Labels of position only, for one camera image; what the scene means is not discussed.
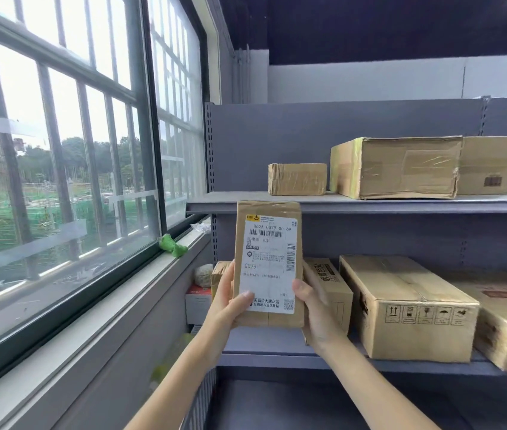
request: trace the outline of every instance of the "white box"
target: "white box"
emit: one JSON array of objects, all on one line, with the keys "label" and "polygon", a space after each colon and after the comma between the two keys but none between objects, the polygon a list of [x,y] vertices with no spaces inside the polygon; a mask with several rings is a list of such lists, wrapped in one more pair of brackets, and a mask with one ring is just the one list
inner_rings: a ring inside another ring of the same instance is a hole
[{"label": "white box", "polygon": [[192,285],[186,291],[186,323],[201,325],[212,305],[212,289]]}]

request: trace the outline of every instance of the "white window sill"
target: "white window sill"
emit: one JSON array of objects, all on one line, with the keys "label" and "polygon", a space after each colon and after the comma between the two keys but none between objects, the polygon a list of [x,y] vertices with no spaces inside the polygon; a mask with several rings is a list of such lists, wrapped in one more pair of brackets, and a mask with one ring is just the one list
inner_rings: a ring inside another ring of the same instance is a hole
[{"label": "white window sill", "polygon": [[0,429],[51,428],[209,241],[190,231],[188,253],[161,254],[3,376]]}]

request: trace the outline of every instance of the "ceiling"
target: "ceiling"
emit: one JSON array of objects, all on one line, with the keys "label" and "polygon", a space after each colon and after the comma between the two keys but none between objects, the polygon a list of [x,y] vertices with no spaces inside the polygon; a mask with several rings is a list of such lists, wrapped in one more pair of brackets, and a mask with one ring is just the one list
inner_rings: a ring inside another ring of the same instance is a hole
[{"label": "ceiling", "polygon": [[507,54],[507,0],[220,0],[273,65]]}]

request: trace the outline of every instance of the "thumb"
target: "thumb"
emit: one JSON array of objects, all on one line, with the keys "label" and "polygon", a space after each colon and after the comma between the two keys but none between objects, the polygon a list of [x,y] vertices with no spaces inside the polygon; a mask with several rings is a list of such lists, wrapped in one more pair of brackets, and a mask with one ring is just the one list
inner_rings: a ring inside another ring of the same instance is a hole
[{"label": "thumb", "polygon": [[253,293],[251,291],[241,293],[239,296],[234,297],[224,308],[224,317],[228,317],[231,321],[235,320],[238,315],[249,308],[252,302]]},{"label": "thumb", "polygon": [[318,293],[302,280],[293,279],[292,289],[295,296],[305,302],[309,311],[314,311],[323,305]]}]

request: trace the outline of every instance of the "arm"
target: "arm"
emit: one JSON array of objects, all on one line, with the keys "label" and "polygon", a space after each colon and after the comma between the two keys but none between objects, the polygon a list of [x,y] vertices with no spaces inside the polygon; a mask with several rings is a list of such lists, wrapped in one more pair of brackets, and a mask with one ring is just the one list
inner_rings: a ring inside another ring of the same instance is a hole
[{"label": "arm", "polygon": [[224,272],[200,332],[124,430],[178,430],[206,373],[215,366],[235,318],[253,301],[245,292],[231,299],[234,263]]},{"label": "arm", "polygon": [[309,326],[303,329],[307,341],[331,367],[372,430],[439,429],[349,341],[326,306],[322,289],[296,279],[293,291],[309,310]]}]

